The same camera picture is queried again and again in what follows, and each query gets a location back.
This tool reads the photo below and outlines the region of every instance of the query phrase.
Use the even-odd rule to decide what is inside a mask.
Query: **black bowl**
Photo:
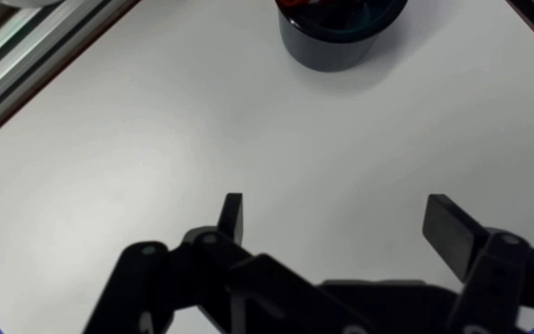
[[[364,58],[374,36],[390,27],[409,0],[323,0],[281,7],[288,51],[316,70],[344,70]]]

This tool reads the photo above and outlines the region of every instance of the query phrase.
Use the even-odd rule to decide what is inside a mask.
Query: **red object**
[[[307,5],[310,0],[279,0],[279,3],[283,7],[299,7],[299,5]]]

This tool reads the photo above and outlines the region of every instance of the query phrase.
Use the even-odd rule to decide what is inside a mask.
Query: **white table surface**
[[[81,331],[127,244],[177,246],[229,190],[246,244],[312,281],[459,287],[429,192],[534,240],[534,32],[503,0],[412,0],[322,73],[272,0],[145,0],[0,129],[0,326]]]

